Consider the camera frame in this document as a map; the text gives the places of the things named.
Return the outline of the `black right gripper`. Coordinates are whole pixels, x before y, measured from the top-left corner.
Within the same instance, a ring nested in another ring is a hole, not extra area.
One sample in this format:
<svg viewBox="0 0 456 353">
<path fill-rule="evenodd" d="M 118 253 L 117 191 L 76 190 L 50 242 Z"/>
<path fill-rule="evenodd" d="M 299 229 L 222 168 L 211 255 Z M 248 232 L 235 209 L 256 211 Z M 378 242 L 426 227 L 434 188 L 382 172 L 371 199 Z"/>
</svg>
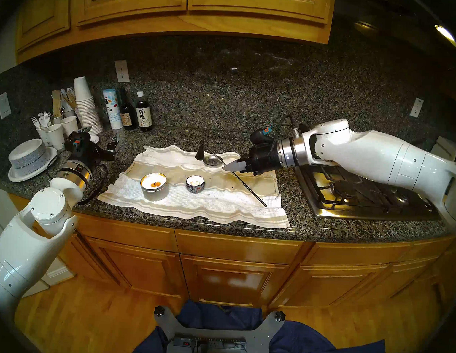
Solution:
<svg viewBox="0 0 456 353">
<path fill-rule="evenodd" d="M 223 170 L 262 175 L 265 172 L 282 169 L 278 148 L 272 149 L 271 146 L 269 143 L 254 145 L 247 154 L 241 156 L 241 160 L 230 162 L 223 166 Z"/>
</svg>

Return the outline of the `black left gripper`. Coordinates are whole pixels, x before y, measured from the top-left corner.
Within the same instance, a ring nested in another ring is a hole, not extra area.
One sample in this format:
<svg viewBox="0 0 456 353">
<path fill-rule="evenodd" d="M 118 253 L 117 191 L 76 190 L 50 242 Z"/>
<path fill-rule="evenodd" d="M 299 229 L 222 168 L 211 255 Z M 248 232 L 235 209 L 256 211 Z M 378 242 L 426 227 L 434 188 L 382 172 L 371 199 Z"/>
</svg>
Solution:
<svg viewBox="0 0 456 353">
<path fill-rule="evenodd" d="M 92 126 L 78 129 L 78 134 L 89 134 Z M 67 141 L 67 151 L 70 152 L 68 162 L 79 162 L 84 164 L 90 171 L 94 170 L 96 164 L 102 161 L 115 161 L 115 153 L 118 152 L 119 135 L 114 134 L 106 149 L 100 148 L 95 143 L 88 141 Z"/>
</svg>

